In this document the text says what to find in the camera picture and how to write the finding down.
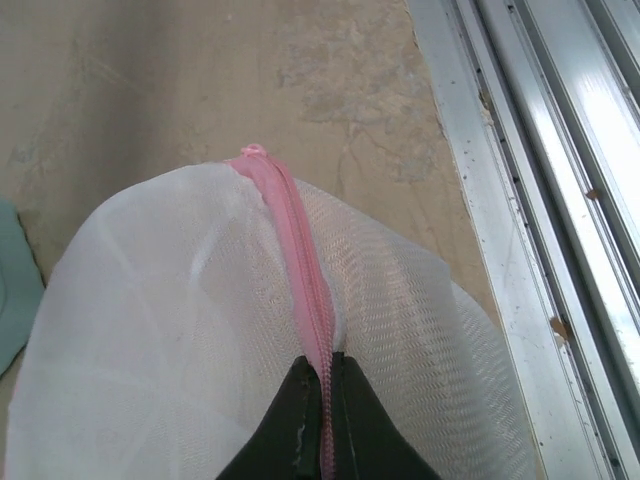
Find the concrete floor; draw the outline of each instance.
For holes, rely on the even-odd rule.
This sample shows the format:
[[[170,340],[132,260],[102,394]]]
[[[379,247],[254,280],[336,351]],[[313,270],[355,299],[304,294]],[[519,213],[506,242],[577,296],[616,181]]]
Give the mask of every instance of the concrete floor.
[[[258,142],[496,319],[403,0],[3,0],[0,65],[0,194],[45,279],[115,192]]]

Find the pink zipper tape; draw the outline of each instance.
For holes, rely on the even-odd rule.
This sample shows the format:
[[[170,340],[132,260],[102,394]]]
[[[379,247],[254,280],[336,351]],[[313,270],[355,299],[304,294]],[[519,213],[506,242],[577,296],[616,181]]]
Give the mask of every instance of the pink zipper tape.
[[[302,199],[289,170],[260,145],[242,149],[230,165],[253,180],[273,215],[293,294],[293,317],[302,348],[322,388],[322,476],[334,476],[331,359],[335,318]]]

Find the laundry bag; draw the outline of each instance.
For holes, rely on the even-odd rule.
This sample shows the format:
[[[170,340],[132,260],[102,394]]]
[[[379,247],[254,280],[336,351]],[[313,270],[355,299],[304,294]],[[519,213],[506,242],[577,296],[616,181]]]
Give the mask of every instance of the laundry bag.
[[[6,480],[213,479],[296,357],[328,415],[336,350],[443,479],[535,477],[504,340],[447,265],[250,145],[124,190],[80,228],[27,346]]]

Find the teal object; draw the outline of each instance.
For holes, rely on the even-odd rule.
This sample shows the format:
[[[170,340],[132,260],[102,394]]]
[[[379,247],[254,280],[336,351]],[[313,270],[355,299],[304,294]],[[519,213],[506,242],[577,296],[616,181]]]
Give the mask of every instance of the teal object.
[[[0,374],[27,343],[43,293],[18,213],[0,198]]]

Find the pink zipper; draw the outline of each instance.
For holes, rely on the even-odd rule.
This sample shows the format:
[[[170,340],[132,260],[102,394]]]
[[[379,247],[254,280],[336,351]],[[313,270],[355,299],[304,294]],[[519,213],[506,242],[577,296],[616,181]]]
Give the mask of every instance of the pink zipper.
[[[260,145],[242,149],[230,162],[250,178],[273,215],[293,294],[293,316],[302,348],[322,388],[322,476],[334,476],[331,426],[331,359],[335,318],[331,293],[316,253],[309,219],[296,184],[285,165]]]

